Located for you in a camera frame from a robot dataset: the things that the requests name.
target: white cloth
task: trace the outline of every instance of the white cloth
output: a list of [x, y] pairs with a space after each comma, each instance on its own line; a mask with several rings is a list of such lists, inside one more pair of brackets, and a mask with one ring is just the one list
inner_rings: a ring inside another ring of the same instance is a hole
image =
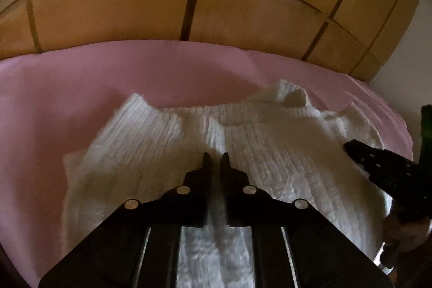
[[[353, 138], [382, 147], [354, 105], [319, 111], [285, 81], [215, 107], [158, 110], [133, 95], [86, 151], [65, 158], [64, 253], [125, 200], [159, 198], [200, 167], [204, 152], [217, 172], [227, 151], [251, 184], [285, 202], [307, 199], [373, 259], [386, 201], [343, 151]], [[209, 225], [182, 230], [177, 287], [254, 287], [250, 229], [224, 225], [217, 182], [212, 186]]]

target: bed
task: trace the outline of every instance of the bed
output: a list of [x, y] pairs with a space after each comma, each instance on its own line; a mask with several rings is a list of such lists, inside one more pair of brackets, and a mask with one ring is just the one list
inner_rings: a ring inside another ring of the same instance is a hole
[[365, 82], [417, 2], [0, 0], [0, 256], [8, 275], [36, 287], [60, 259], [62, 157], [86, 148], [133, 92], [156, 107], [213, 105], [286, 79], [319, 108], [354, 103], [386, 148], [411, 158], [405, 122]]

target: white knit fabric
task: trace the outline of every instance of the white knit fabric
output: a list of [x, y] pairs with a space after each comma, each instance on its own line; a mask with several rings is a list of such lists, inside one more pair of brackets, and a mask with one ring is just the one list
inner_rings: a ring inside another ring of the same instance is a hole
[[65, 158], [63, 251], [125, 200], [148, 202], [181, 184], [208, 152], [215, 174], [209, 224], [183, 228], [177, 287], [254, 287], [250, 229], [224, 222], [217, 170], [227, 151], [251, 184], [285, 202], [307, 199], [373, 259], [386, 202], [343, 151], [353, 138], [382, 148], [355, 106], [319, 111], [301, 87], [285, 81], [215, 107], [155, 109], [133, 95], [88, 150]]

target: green object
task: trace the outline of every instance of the green object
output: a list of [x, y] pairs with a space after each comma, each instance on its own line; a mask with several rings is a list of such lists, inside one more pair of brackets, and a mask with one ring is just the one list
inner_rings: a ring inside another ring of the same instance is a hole
[[424, 175], [432, 178], [432, 105], [422, 107], [422, 149], [419, 168]]

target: ribbed texture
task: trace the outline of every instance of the ribbed texture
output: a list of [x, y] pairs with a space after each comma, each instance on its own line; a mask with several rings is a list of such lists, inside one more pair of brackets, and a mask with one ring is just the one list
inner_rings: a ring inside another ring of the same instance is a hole
[[307, 199], [373, 259], [385, 199], [342, 150], [352, 138], [382, 147], [354, 106], [319, 111], [285, 81], [215, 107], [157, 110], [133, 95], [87, 151], [65, 160], [64, 252], [125, 200], [148, 202], [181, 184], [209, 152], [216, 164], [209, 225], [183, 229], [177, 287], [254, 287], [250, 229], [224, 225], [217, 163], [227, 151], [251, 184], [286, 202]]

